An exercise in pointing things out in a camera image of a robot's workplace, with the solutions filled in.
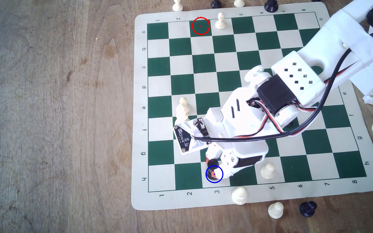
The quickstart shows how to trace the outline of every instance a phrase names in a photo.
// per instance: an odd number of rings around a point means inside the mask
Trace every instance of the black pawn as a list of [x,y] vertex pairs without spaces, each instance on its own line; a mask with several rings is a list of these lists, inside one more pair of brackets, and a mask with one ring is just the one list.
[[221,2],[220,2],[220,0],[214,0],[211,3],[211,8],[213,8],[213,9],[221,8]]
[[300,213],[304,217],[312,217],[315,214],[315,209],[318,207],[316,202],[310,201],[310,202],[303,202],[300,205]]
[[267,12],[274,13],[278,10],[278,4],[276,0],[268,0],[266,4],[264,4],[264,9]]

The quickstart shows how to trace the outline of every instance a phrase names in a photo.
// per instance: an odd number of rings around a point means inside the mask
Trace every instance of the chess mat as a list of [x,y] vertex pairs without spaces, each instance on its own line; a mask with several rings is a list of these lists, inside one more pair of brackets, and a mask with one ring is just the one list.
[[[227,23],[222,30],[214,26],[219,12]],[[318,118],[301,135],[267,140],[263,162],[218,183],[205,177],[205,150],[182,156],[172,131],[179,98],[188,99],[189,119],[204,117],[208,108],[223,106],[234,89],[249,84],[244,76],[251,68],[261,64],[271,73],[274,63],[306,45],[328,19],[323,3],[280,5],[276,13],[244,7],[139,15],[132,206],[233,204],[231,193],[239,186],[247,188],[247,202],[373,191],[373,144],[350,81],[330,92]],[[309,115],[301,112],[284,130]],[[268,162],[276,166],[270,180],[260,174]]]

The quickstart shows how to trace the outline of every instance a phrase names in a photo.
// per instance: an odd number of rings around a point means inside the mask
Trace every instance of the red circle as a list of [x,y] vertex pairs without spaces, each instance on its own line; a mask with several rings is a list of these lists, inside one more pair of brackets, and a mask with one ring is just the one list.
[[[197,32],[195,31],[195,29],[194,29],[194,23],[195,23],[195,20],[200,19],[200,18],[205,19],[205,20],[208,22],[208,30],[207,30],[205,33],[203,33],[203,34],[199,34],[199,33],[197,33]],[[206,19],[206,18],[204,18],[204,17],[198,17],[198,18],[196,18],[195,20],[192,22],[192,30],[193,30],[195,33],[197,33],[198,35],[205,35],[207,32],[210,31],[210,27],[211,27],[211,25],[210,25],[210,21],[208,21],[208,19]]]

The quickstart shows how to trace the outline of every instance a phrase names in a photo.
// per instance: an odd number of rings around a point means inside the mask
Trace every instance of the robotic arm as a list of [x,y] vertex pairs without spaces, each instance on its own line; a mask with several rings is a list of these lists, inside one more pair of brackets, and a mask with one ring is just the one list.
[[[373,0],[354,0],[333,15],[312,40],[272,66],[250,70],[250,84],[234,90],[224,106],[204,118],[174,126],[183,155],[208,148],[207,177],[228,178],[264,160],[265,140],[301,134],[320,112],[329,92],[373,62],[373,34],[359,22],[373,21]],[[312,66],[320,66],[317,75]],[[311,108],[319,102],[317,108]],[[313,112],[298,128],[284,132],[300,111]]]

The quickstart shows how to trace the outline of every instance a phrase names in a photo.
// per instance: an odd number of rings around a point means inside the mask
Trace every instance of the wood grain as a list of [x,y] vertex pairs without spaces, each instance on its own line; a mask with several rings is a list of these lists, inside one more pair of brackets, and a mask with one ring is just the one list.
[[[331,15],[349,2],[324,0]],[[297,213],[307,199],[283,201],[277,220],[272,202],[132,208],[134,20],[172,5],[0,0],[0,232],[373,232],[373,192],[311,198],[313,218]],[[356,94],[370,130],[373,106]]]

